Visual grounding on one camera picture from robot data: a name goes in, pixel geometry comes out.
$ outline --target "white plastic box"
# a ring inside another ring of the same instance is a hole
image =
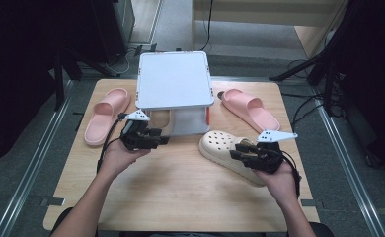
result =
[[[202,51],[143,53],[137,77],[136,107],[171,110],[171,135],[209,131],[208,108],[214,104],[207,56]]]

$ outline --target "box lid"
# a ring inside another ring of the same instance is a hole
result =
[[[136,94],[139,109],[198,108],[213,103],[205,52],[143,53],[140,56]]]

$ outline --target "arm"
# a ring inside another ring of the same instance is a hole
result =
[[[274,174],[268,174],[257,170],[254,172],[267,184],[269,192],[281,208],[287,224],[289,236],[315,236],[315,233],[296,198],[291,167],[284,161]]]
[[[94,236],[113,180],[137,158],[149,152],[128,151],[120,140],[110,144],[97,176],[51,236]]]

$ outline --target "tabletop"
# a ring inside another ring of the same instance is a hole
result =
[[[51,229],[66,208],[74,206],[96,175],[101,146],[90,147],[84,132],[94,105],[112,88],[131,94],[126,112],[135,106],[136,80],[103,79],[93,92],[54,193],[63,206],[50,206],[43,225]],[[212,81],[214,95],[231,88],[259,97],[279,121],[291,126],[278,85],[272,82]],[[118,137],[125,124],[115,128]],[[215,98],[210,107],[210,130],[222,130],[255,141],[258,133]],[[120,231],[277,232],[285,231],[281,210],[266,187],[256,187],[236,173],[204,158],[198,151],[202,135],[171,137],[167,145],[132,164],[113,182],[104,204],[99,229]],[[312,199],[295,140],[279,142],[302,176],[300,199]],[[309,221],[319,222],[314,206],[303,206]]]

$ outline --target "human hand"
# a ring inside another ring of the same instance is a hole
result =
[[[150,149],[130,151],[121,140],[116,140],[107,147],[99,173],[107,174],[115,179],[138,158],[149,153]]]
[[[292,169],[287,162],[283,161],[273,174],[259,170],[254,170],[254,173],[266,183],[269,193],[280,206],[292,200],[297,200]]]

